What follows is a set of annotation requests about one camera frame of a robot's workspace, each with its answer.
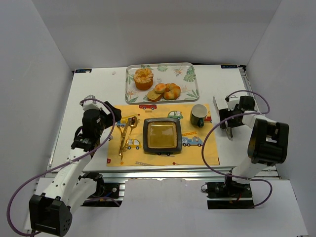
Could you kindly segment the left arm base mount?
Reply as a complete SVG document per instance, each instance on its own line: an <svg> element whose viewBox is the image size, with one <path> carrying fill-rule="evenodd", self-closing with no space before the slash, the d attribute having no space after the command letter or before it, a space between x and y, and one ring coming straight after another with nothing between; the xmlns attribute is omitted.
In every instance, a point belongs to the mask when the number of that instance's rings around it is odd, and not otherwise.
<svg viewBox="0 0 316 237"><path fill-rule="evenodd" d="M118 182L106 182L101 173L88 172L78 177L79 182L92 181L95 186L89 193L88 199L110 197L117 199L120 197L119 192L123 190L122 183Z"/></svg>

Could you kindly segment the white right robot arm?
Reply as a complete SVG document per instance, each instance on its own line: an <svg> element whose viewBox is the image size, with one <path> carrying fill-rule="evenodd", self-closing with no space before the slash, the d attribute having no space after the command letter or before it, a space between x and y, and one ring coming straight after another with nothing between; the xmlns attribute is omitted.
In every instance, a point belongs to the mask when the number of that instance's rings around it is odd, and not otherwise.
<svg viewBox="0 0 316 237"><path fill-rule="evenodd" d="M232 178L227 178L227 186L243 187L261 170L268 166L284 163L287 157L289 125L276 122L264 115L243 115L232 118L220 125L229 139L233 138L233 128L246 125L252 129L247 157L231 170Z"/></svg>

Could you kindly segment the twisted ring bread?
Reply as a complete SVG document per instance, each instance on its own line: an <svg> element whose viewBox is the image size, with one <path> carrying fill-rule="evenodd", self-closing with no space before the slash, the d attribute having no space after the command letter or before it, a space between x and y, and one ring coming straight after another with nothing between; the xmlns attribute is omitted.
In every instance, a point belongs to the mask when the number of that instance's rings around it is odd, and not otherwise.
<svg viewBox="0 0 316 237"><path fill-rule="evenodd" d="M176 100L181 94L181 88L175 83L167 83L163 95L165 100Z"/></svg>

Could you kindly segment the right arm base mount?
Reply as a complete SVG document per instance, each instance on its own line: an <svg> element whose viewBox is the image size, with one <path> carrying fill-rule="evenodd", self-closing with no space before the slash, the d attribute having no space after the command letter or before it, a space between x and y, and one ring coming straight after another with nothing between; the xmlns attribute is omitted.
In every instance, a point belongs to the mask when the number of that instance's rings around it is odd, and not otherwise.
<svg viewBox="0 0 316 237"><path fill-rule="evenodd" d="M224 182L207 182L201 186L207 194L207 208L211 210L253 209L250 184L240 184L226 177Z"/></svg>

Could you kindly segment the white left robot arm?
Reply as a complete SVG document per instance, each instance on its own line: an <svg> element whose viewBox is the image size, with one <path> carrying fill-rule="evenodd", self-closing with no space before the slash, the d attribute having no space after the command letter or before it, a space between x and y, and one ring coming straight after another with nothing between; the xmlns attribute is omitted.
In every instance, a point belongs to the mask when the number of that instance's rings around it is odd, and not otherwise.
<svg viewBox="0 0 316 237"><path fill-rule="evenodd" d="M82 125L75 132L74 141L64 167L40 194L29 201L32 230L63 237L70 229L73 215L90 197L103 192L102 175L82 174L100 145L103 131L121 119L121 110L105 103L110 113L96 106L84 106Z"/></svg>

